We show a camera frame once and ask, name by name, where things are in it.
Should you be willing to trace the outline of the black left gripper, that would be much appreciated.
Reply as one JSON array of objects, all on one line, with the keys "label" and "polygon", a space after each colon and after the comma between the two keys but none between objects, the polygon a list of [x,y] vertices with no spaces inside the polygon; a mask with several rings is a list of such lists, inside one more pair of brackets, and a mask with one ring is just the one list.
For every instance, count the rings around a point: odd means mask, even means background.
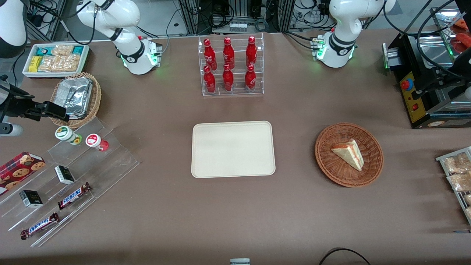
[{"label": "black left gripper", "polygon": [[414,79],[415,91],[411,92],[412,99],[417,100],[425,93],[438,89],[452,88],[449,91],[451,100],[457,100],[470,88],[471,78],[471,49],[467,48],[456,57],[452,67],[441,70],[440,74],[422,74]]}]

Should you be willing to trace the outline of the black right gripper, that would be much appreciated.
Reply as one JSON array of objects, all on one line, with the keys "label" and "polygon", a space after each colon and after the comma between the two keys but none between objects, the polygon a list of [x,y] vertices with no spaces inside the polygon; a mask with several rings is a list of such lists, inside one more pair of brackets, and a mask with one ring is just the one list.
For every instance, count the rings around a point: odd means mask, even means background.
[{"label": "black right gripper", "polygon": [[34,96],[14,85],[1,85],[1,136],[19,136],[22,127],[18,124],[5,122],[5,117],[21,117],[39,122],[41,117],[50,117],[68,122],[70,117],[66,108],[53,102],[42,103],[33,101]]}]

